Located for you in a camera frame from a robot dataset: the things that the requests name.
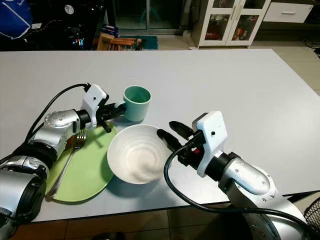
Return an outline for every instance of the black cable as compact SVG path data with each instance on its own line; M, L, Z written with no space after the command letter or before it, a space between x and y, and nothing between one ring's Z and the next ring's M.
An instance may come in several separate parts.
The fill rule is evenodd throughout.
M167 159L167 161L165 162L164 165L164 170L163 170L163 174L164 174L164 179L167 183L167 185L169 186L169 188L178 196L180 197L182 200L184 200L186 203L190 204L191 206L209 212L209 213L215 213L215 214L268 214L268 215L275 215L275 216L279 216L288 220L293 221L294 223L300 225L301 227L303 227L306 232L308 234L314 234L314 233L310 233L311 231L311 227L309 225L307 225L304 221L302 221L301 219L290 215L288 213L282 212L282 211L278 211L278 210L274 210L274 209L267 209L267 208L253 208L253 207L245 207L245 208L216 208L216 207L206 207L203 206L193 200L191 200L190 198L188 198L186 195L184 195L182 192L180 192L171 182L170 178L169 178L169 166L170 163L172 162L172 160L174 159L175 156L177 156L179 153L185 151L186 149L190 149L192 145L189 144L189 142L182 146L181 148L179 148L178 150L174 151L169 158Z
M43 111L40 113L40 115L37 117L37 119L34 121L32 126L30 127L30 129L25 137L25 140L24 140L25 143L32 137L33 133L35 133L35 131L34 131L35 127L37 126L37 124L41 120L41 118L45 115L45 113L48 111L50 106L54 103L54 101L57 100L57 98L60 97L65 92L69 91L70 89L77 88L77 87L84 87L84 90L87 92L90 87L90 84L89 83L88 84L85 84L85 83L75 84L75 85L72 85L72 86L65 88L64 90L59 92L56 96L54 96L54 98L52 98L51 101L47 104L47 106L45 106Z
M35 135L36 132L39 131L40 128L42 128L43 126L45 125L45 123L41 123L32 133L31 133L31 136Z
M305 38L304 44L311 49L320 48L320 37L313 37L313 39L311 37Z

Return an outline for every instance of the tiled floor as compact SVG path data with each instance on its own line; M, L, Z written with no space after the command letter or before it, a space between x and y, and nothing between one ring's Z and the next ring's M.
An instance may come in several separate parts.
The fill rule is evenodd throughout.
M190 38L158 36L159 50L189 50ZM305 82L320 95L320 59L303 42L258 41L250 49L273 49ZM296 203L303 212L320 193ZM122 231L126 240L206 240L237 239L232 236L237 224L224 229L224 217L191 207L144 213L104 216L88 219L59 220L21 226L11 240L90 240L108 231Z

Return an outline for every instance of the blue bag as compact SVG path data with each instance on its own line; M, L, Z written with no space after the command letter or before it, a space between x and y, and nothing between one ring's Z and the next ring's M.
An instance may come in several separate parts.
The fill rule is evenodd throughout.
M18 39L32 25L32 14L26 0L0 0L0 37Z

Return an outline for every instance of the floor tile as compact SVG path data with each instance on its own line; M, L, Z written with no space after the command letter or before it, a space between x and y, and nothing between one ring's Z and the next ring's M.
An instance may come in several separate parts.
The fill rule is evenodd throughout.
M158 36L158 50L188 50L188 41L183 36Z
M63 240L66 227L66 220L29 223L19 226L10 240Z
M125 240L170 240L169 229L130 232L125 234Z
M217 204L215 207L227 207L229 204ZM194 207L182 207L168 210L169 227L185 227L192 225L206 225L218 218L219 214L210 213Z
M92 237L77 237L77 238L66 238L65 240L91 240Z
M314 90L320 90L320 61L286 61Z
M266 49L268 48L263 41L254 41L248 49Z
M251 239L251 232L247 225L239 228L237 222L217 220L206 225L170 228L170 236L171 240Z
M301 41L264 41L267 48L273 49L284 61L319 61L313 49Z
M228 46L200 46L199 50L230 49Z
M169 227L166 210L69 220L65 237L91 237L108 231L124 233Z
M248 49L247 46L229 46L228 49Z

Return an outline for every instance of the doormat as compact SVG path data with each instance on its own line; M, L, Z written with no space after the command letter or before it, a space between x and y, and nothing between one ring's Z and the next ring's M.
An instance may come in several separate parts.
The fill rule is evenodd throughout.
M144 36L144 35L134 35L134 36L119 36L120 38L136 38L142 39L144 42L144 50L157 50L158 49L158 39L157 36Z

